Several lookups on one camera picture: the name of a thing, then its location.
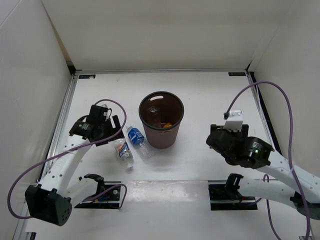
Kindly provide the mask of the clear bottle orange blue label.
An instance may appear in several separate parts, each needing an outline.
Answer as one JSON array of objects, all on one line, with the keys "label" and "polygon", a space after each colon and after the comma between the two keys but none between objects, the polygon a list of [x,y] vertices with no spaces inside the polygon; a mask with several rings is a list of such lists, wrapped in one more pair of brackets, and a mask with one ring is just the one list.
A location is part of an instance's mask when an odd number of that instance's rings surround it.
[{"label": "clear bottle orange blue label", "polygon": [[125,138],[119,138],[114,141],[114,149],[118,157],[119,163],[126,169],[127,172],[133,170],[134,157],[128,146]]}]

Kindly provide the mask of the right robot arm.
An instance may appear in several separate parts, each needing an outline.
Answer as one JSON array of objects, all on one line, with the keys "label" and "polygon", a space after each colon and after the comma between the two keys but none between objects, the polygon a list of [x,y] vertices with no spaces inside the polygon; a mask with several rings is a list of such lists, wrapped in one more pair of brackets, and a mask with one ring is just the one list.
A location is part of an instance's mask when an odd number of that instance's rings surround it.
[{"label": "right robot arm", "polygon": [[212,124],[206,144],[220,154],[231,166],[253,169],[274,177],[263,182],[231,173],[224,185],[230,200],[257,197],[282,203],[313,220],[320,218],[320,179],[289,160],[260,138],[248,136],[249,126],[240,131],[228,131]]}]

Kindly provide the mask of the orange plastic bottle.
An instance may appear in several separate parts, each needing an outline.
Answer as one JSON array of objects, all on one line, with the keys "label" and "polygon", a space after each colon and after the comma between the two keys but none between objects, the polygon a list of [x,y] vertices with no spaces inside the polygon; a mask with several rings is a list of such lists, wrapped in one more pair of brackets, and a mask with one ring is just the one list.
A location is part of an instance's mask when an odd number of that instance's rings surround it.
[{"label": "orange plastic bottle", "polygon": [[172,124],[171,124],[170,122],[162,122],[162,123],[160,124],[160,127],[161,127],[162,129],[170,128],[171,126],[172,126]]}]

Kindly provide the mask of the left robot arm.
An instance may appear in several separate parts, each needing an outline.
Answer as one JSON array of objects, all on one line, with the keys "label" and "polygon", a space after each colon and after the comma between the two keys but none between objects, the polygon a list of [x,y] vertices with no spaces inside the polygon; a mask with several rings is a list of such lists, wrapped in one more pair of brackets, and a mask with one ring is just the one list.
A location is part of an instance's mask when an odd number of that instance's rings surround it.
[{"label": "left robot arm", "polygon": [[105,195],[104,178],[88,173],[70,186],[70,180],[89,149],[116,139],[119,118],[107,105],[92,105],[88,115],[77,120],[69,131],[66,154],[58,157],[37,185],[25,191],[32,218],[63,226],[72,209],[84,201],[100,200]]}]

